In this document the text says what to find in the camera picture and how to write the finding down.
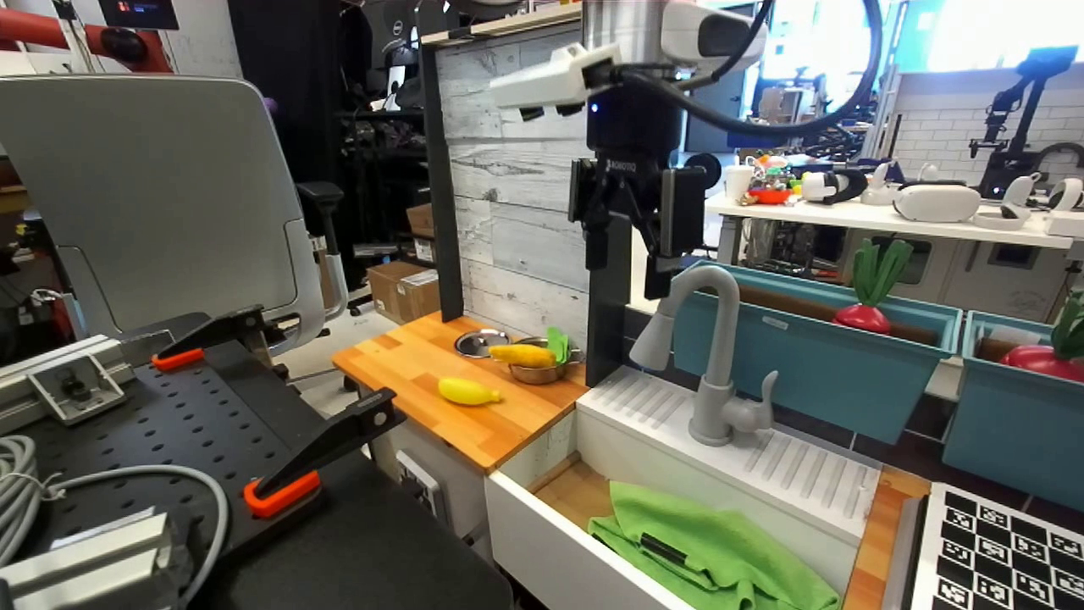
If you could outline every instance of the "chair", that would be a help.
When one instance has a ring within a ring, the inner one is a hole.
[[[0,142],[42,211],[87,332],[262,307],[322,323],[318,267],[266,99],[245,82],[0,82]]]

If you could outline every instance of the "wire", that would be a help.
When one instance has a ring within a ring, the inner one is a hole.
[[[25,434],[0,436],[0,567],[13,560],[21,541],[28,540],[42,503],[62,499],[63,490],[111,482],[111,477],[194,477],[211,488],[215,505],[218,505],[218,522],[211,535],[211,548],[194,577],[194,584],[182,590],[182,604],[194,604],[204,584],[211,581],[229,531],[229,505],[228,490],[204,470],[182,468],[182,463],[129,463],[129,468],[111,468],[111,470],[93,470],[79,474],[67,482],[39,482],[33,477],[33,450],[39,444]]]
[[[670,104],[686,108],[689,115],[709,123],[709,124],[717,124],[717,128],[730,128],[730,132],[742,132],[742,136],[761,136],[761,139],[795,139],[795,136],[814,136],[819,128],[829,128],[838,124],[855,104],[860,104],[867,99],[867,90],[873,88],[873,77],[878,77],[878,68],[880,68],[880,29],[884,29],[884,21],[880,21],[880,6],[878,0],[864,0],[864,10],[867,10],[867,28],[871,28],[871,59],[867,59],[867,71],[860,73],[855,94],[829,115],[819,115],[814,123],[802,123],[802,124],[755,124],[755,123],[739,123],[733,115],[722,115],[709,104],[699,104],[691,102],[686,90],[677,88],[668,88],[663,82],[652,77],[652,73],[637,73],[637,71],[621,71],[628,82],[639,82],[646,86],[652,90],[656,90],[660,99],[668,99]]]
[[[111,468],[111,470],[93,470],[93,474],[80,474],[80,477],[67,477],[58,488],[70,490],[70,488],[85,488],[85,485],[97,485],[97,482],[111,482],[111,477],[147,477],[147,474],[196,477],[215,496],[215,505],[218,505],[215,540],[211,540],[211,548],[208,548],[194,584],[181,598],[190,605],[196,601],[196,593],[204,590],[204,584],[211,581],[211,573],[215,573],[215,567],[218,567],[218,560],[222,560],[222,551],[228,547],[229,505],[228,505],[225,485],[218,485],[211,474],[204,474],[196,468],[182,468],[182,463],[134,463],[134,468]]]
[[[766,28],[768,12],[774,12],[777,0],[766,0],[758,6],[758,12],[751,16],[748,25],[748,36],[742,39],[742,52],[734,52],[733,59],[726,59],[709,77],[691,77],[691,82],[677,82],[681,90],[691,90],[691,88],[700,88],[700,86],[713,86],[717,77],[726,77],[751,46],[751,39],[758,36],[758,29]]]

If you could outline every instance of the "teal container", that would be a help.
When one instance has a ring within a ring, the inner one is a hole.
[[[851,287],[730,267],[742,290],[819,307],[855,304]],[[934,347],[858,332],[838,323],[748,304],[739,313],[739,347],[733,382],[742,395],[758,395],[758,380],[778,370],[777,404],[806,416],[893,444],[934,366],[958,348],[962,313],[930,303],[889,299],[880,313],[897,329],[918,329]],[[714,296],[691,296],[677,313],[673,366],[700,375],[714,332]]]
[[[1039,323],[969,313],[944,463],[1084,508],[1084,382],[980,358],[997,329],[1052,334]]]

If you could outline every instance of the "gray faucet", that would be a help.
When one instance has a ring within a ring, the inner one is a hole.
[[[681,272],[670,282],[670,296],[660,299],[655,317],[634,341],[629,358],[644,370],[668,370],[677,307],[699,287],[713,287],[717,296],[717,307],[714,307],[713,355],[709,355],[700,387],[695,393],[695,412],[689,429],[700,444],[730,444],[733,436],[748,436],[774,422],[774,393],[777,393],[778,370],[774,370],[761,380],[758,404],[734,395],[733,363],[734,363],[742,290],[726,267],[699,263]]]

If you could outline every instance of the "banana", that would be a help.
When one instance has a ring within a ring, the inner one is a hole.
[[[484,404],[497,404],[503,393],[490,387],[480,387],[478,380],[465,380],[465,375],[440,375],[436,393],[447,404],[469,404],[469,405],[484,405]]]
[[[503,363],[537,366],[537,370],[557,366],[546,347],[525,347],[525,341],[488,347],[488,355]]]

